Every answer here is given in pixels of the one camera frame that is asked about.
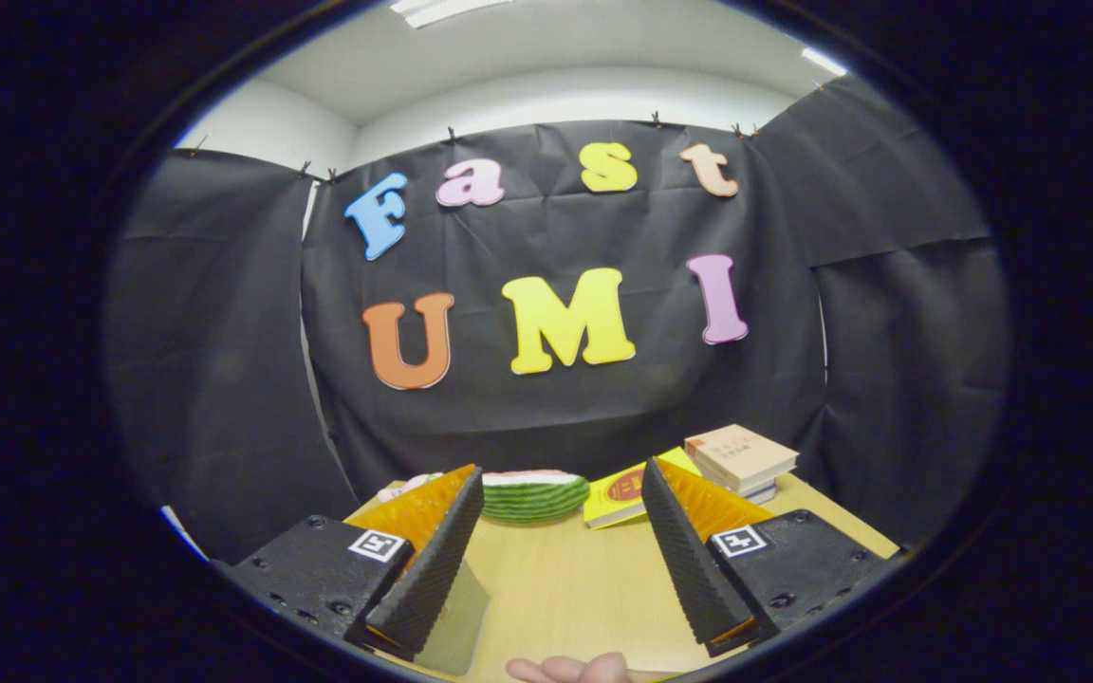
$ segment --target black backdrop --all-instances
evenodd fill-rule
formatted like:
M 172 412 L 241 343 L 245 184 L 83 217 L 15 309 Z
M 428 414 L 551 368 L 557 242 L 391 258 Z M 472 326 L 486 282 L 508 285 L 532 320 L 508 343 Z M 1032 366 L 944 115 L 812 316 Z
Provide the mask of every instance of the black backdrop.
M 591 193 L 579 150 L 621 142 L 633 190 Z M 678 154 L 728 156 L 730 199 Z M 439 207 L 449 165 L 492 158 L 507 193 Z M 407 234 L 377 260 L 343 209 L 390 173 L 409 178 Z M 992 440 L 1010 360 L 1004 286 L 967 187 L 929 134 L 847 76 L 760 134 L 587 121 L 430 144 L 320 187 L 304 242 L 303 299 L 331 434 L 362 498 L 391 479 L 478 462 L 595 478 L 691 434 L 741 423 L 802 451 L 797 474 L 900 542 L 938 530 Z M 691 256 L 734 261 L 742 341 L 707 345 Z M 542 276 L 564 302 L 593 268 L 622 272 L 636 355 L 516 376 L 502 285 Z M 399 302 L 408 363 L 425 355 L 412 303 L 455 295 L 451 365 L 396 392 L 374 375 L 365 307 Z M 828 337 L 824 384 L 821 307 Z
M 589 142 L 621 142 L 638 172 L 633 190 L 596 195 L 577 155 Z M 678 154 L 704 142 L 728 156 L 741 184 L 715 198 Z M 485 156 L 503 165 L 505 197 L 447 209 L 434 196 L 444 169 Z M 386 174 L 408 176 L 407 236 L 374 261 L 342 212 Z M 742 341 L 708 345 L 702 294 L 686 259 L 734 260 Z M 568 302 L 581 272 L 622 272 L 620 307 L 635 344 L 627 362 L 516 376 L 513 304 L 500 290 L 542 276 Z M 399 302 L 408 363 L 425 355 L 412 303 L 455 295 L 448 375 L 396 392 L 374 375 L 365 307 Z M 768 167 L 747 141 L 720 131 L 628 121 L 522 126 L 467 136 L 355 169 L 321 187 L 304 243 L 303 302 L 309 353 L 338 450 L 360 496 L 409 472 L 478 462 L 491 471 L 561 468 L 589 478 L 619 471 L 738 422 L 778 441 L 815 445 L 823 392 L 816 281 L 786 228 Z M 816 474 L 802 458 L 802 475 Z
M 632 151 L 633 190 L 593 193 L 579 150 Z M 733 198 L 681 150 L 728 156 Z M 444 169 L 492 158 L 494 205 L 443 208 Z M 407 234 L 378 259 L 343 209 L 387 174 Z M 140 196 L 113 272 L 108 377 L 148 492 L 233 562 L 301 516 L 344 516 L 392 479 L 477 462 L 607 475 L 740 423 L 801 451 L 797 474 L 897 542 L 938 530 L 979 470 L 1001 411 L 1010 330 L 988 226 L 950 162 L 859 79 L 828 83 L 759 134 L 585 121 L 465 136 L 322 184 L 224 153 L 173 152 Z M 702 340 L 693 256 L 734 261 L 741 341 Z M 542 276 L 622 272 L 627 362 L 517 376 L 512 302 Z M 298 340 L 337 462 L 321 440 Z M 404 360 L 424 357 L 412 303 L 446 291 L 438 385 L 383 385 L 362 311 L 399 302 Z M 827 339 L 825 367 L 823 337 Z
M 199 547 L 230 563 L 309 511 L 356 508 L 298 338 L 309 187 L 244 156 L 173 153 L 109 276 L 104 363 L 126 457 Z

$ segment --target human hand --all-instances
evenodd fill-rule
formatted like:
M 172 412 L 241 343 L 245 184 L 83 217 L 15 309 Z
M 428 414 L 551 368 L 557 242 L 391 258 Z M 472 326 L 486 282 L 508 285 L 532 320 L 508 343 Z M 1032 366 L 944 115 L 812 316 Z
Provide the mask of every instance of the human hand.
M 588 664 L 565 657 L 546 658 L 541 664 L 527 658 L 512 658 L 504 671 L 524 683 L 651 683 L 675 675 L 626 669 L 626 658 L 621 652 L 603 653 Z

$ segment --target stack of books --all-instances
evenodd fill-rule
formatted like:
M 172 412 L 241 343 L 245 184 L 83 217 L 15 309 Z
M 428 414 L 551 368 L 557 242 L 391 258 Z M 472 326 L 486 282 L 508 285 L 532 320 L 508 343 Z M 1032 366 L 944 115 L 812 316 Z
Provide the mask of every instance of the stack of books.
M 775 494 L 775 479 L 795 469 L 795 450 L 738 424 L 685 439 L 685 452 L 709 481 L 762 505 Z

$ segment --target ceiling light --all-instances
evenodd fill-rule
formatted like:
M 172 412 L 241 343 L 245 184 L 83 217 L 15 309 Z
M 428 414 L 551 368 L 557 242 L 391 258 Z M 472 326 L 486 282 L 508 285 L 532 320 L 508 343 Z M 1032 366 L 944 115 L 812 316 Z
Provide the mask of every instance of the ceiling light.
M 492 4 L 512 3 L 513 0 L 399 0 L 391 10 L 399 13 L 412 27 L 422 27 L 471 10 L 491 8 Z
M 801 52 L 801 55 L 803 57 L 809 58 L 809 60 L 814 61 L 815 64 L 820 64 L 824 69 L 831 70 L 831 72 L 836 73 L 837 75 L 845 75 L 846 74 L 845 67 L 843 67 L 842 64 L 838 64 L 836 61 L 832 60 L 831 58 L 825 57 L 824 55 L 821 55 L 816 50 L 812 50 L 811 47 L 804 47 L 803 51 Z

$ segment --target letter m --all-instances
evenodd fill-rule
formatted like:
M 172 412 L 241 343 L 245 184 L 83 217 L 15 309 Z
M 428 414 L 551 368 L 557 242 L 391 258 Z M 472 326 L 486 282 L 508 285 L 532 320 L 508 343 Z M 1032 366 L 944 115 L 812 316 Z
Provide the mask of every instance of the letter m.
M 571 306 L 564 306 L 540 276 L 517 278 L 505 284 L 500 293 L 513 302 L 517 322 L 517 357 L 513 358 L 513 373 L 530 375 L 550 369 L 551 357 L 543 353 L 542 338 L 564 366 L 572 366 L 586 330 L 589 344 L 585 349 L 585 363 L 616 363 L 631 358 L 635 345 L 626 339 L 619 310 L 621 281 L 622 273 L 615 269 L 585 271 L 576 283 Z

